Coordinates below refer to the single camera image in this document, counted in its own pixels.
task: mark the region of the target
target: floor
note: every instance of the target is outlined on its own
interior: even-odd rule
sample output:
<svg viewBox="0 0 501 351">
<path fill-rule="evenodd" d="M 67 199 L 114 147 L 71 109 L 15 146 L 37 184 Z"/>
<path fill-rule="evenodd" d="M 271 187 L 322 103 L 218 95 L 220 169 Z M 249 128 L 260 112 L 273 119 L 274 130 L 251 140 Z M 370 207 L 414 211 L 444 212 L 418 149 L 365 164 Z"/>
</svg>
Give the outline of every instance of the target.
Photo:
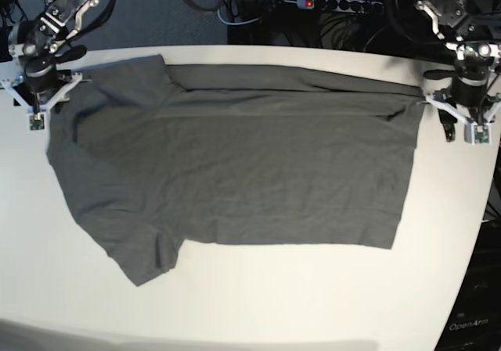
<svg viewBox="0 0 501 351">
<path fill-rule="evenodd" d="M 42 0 L 20 0 L 20 4 L 31 19 L 43 10 Z M 226 28 L 216 16 L 199 16 L 180 0 L 117 0 L 108 23 L 82 42 L 89 49 L 225 44 Z"/>
</svg>

